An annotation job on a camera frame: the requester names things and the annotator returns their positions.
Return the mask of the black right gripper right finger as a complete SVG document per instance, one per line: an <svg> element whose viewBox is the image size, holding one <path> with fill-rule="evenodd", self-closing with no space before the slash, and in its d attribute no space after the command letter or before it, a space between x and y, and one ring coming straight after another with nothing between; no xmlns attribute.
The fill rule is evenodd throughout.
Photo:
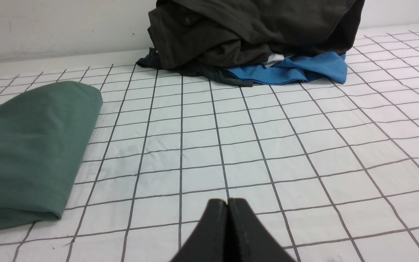
<svg viewBox="0 0 419 262"><path fill-rule="evenodd" d="M261 224L248 202L228 200L228 262L294 262Z"/></svg>

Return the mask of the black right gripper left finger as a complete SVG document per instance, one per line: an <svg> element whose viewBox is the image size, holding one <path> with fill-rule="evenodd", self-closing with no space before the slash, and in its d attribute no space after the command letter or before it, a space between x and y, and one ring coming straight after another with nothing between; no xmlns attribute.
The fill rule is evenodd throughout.
<svg viewBox="0 0 419 262"><path fill-rule="evenodd" d="M228 209L225 201L210 199L205 211L173 262L223 262Z"/></svg>

